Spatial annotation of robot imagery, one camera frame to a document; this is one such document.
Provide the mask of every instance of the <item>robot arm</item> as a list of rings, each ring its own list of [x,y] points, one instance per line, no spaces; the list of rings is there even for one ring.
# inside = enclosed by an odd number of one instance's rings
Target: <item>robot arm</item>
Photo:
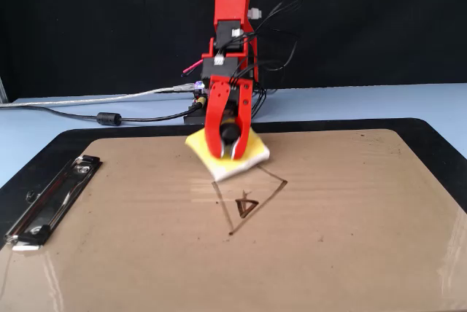
[[[251,123],[252,89],[258,81],[258,67],[247,76],[232,77],[256,62],[256,38],[245,33],[253,29],[248,21],[250,0],[215,0],[214,27],[209,53],[203,54],[201,78],[208,88],[205,137],[209,151],[222,157],[230,145],[231,157],[242,157],[248,141]]]

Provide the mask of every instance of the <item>clipboard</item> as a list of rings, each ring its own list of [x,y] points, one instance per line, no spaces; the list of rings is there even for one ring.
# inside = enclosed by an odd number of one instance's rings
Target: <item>clipboard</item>
[[[183,147],[196,128],[69,131],[39,153],[0,199],[41,164],[102,165],[41,251],[0,251],[0,310],[467,307],[467,161],[425,122],[257,124],[271,160],[219,184]]]

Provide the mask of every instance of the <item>white connector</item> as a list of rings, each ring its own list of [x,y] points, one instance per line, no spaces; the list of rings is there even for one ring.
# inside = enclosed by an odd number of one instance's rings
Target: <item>white connector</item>
[[[258,8],[252,8],[248,10],[248,19],[260,19],[262,16],[262,12]]]
[[[214,56],[214,65],[215,66],[222,66],[224,64],[224,56],[223,55],[215,55]]]
[[[240,28],[232,29],[232,37],[239,37],[240,35],[243,35],[243,30]]]

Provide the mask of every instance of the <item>drawn triangle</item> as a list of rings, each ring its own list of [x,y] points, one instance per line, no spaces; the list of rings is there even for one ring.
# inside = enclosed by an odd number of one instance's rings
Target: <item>drawn triangle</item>
[[[248,214],[253,211],[253,209],[259,204],[259,201],[250,200],[250,199],[236,199],[236,206],[239,209],[240,217],[244,219]]]

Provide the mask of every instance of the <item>light blue table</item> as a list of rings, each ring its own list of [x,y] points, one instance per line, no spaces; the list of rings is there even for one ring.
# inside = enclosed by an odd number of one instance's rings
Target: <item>light blue table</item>
[[[54,99],[63,101],[72,98]],[[118,103],[53,108],[75,114],[116,112],[123,117],[158,117],[185,111],[191,99],[192,95],[188,93],[170,93]],[[51,100],[29,98],[18,102]],[[255,121],[416,117],[428,122],[467,157],[466,115],[467,84],[402,85],[279,90],[268,96]],[[183,124],[182,118],[151,125],[179,124]],[[1,110],[0,187],[59,133],[75,128],[101,127],[96,122],[66,119],[44,112]]]

